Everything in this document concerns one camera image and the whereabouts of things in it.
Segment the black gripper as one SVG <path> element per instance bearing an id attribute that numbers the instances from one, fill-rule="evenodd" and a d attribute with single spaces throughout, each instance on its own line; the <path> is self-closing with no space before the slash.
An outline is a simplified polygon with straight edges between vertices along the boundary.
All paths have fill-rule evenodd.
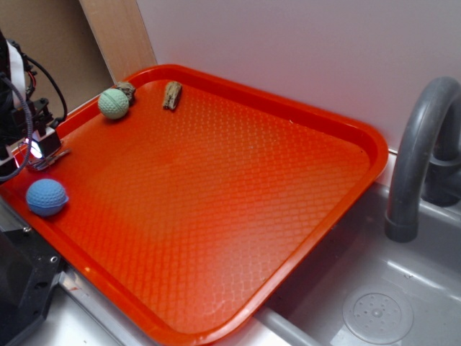
<path id="1" fill-rule="evenodd" d="M 1 36 L 1 146 L 19 141 L 31 143 L 32 155 L 45 159 L 61 148 L 61 140 L 48 125 L 53 122 L 48 100 L 32 100 L 35 87 L 35 71 L 27 56 L 17 43 Z M 26 102 L 32 115 L 32 140 L 26 139 L 26 113 L 21 101 Z M 1 160 L 0 176 L 7 177 L 17 169 L 14 157 Z"/>

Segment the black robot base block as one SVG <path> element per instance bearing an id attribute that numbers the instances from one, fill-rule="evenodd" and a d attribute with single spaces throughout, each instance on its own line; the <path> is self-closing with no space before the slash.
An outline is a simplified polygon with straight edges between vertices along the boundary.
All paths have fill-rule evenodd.
<path id="1" fill-rule="evenodd" d="M 46 320 L 62 267 L 36 231 L 1 232 L 2 345 L 18 345 Z"/>

